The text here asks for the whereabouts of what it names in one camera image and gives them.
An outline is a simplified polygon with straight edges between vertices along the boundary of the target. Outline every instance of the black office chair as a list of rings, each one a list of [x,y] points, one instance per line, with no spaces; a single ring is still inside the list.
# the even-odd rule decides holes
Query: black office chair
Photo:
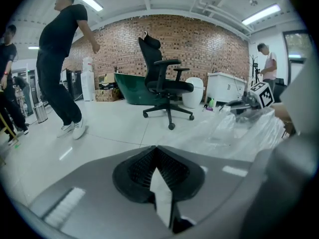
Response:
[[[177,100],[177,95],[182,93],[189,93],[194,90],[194,86],[191,83],[179,81],[182,71],[188,71],[188,68],[174,68],[177,71],[177,77],[175,81],[169,81],[165,79],[166,70],[169,65],[181,64],[178,59],[162,60],[160,48],[160,41],[150,37],[145,32],[144,40],[139,37],[139,44],[143,53],[148,72],[145,77],[145,86],[150,92],[157,93],[161,98],[166,98],[167,103],[154,108],[150,108],[143,111],[143,116],[147,118],[148,112],[166,110],[169,120],[168,128],[173,130],[175,124],[171,121],[170,110],[179,111],[182,113],[190,114],[189,119],[194,120],[193,113],[173,105],[170,100]]]

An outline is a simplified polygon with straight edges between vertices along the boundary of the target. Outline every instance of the tiled floor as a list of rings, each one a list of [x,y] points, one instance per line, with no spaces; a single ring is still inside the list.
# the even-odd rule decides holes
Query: tiled floor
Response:
[[[50,112],[51,107],[47,107],[48,120],[32,124],[30,133],[19,138],[18,146],[9,148],[7,136],[0,135],[0,154],[6,161],[0,169],[0,179],[11,197],[28,205],[48,186],[86,162],[157,144],[168,133],[178,133],[177,128],[196,124],[196,118],[213,114],[203,112],[200,105],[191,109],[195,120],[190,121],[189,115],[172,111],[176,128],[170,131],[166,112],[143,117],[142,110],[147,106],[129,105],[125,100],[77,104],[87,119],[86,133],[79,140],[73,140],[71,134],[56,138],[62,121]]]

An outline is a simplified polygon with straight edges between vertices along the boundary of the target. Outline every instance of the hand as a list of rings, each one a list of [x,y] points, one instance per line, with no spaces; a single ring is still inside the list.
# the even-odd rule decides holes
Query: hand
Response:
[[[92,45],[92,50],[94,52],[94,54],[96,54],[99,50],[100,50],[100,45],[98,43],[95,43]]]
[[[2,88],[5,90],[6,89],[6,79],[7,79],[7,75],[3,75],[2,79],[1,79],[1,86]]]

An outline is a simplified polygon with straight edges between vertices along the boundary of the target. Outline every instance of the plastic sheet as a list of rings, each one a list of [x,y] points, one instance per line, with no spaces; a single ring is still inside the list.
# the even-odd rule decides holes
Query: plastic sheet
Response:
[[[197,154],[253,161],[263,149],[274,148],[285,132],[284,123],[272,108],[234,115],[224,107],[212,116],[176,127],[158,141]]]

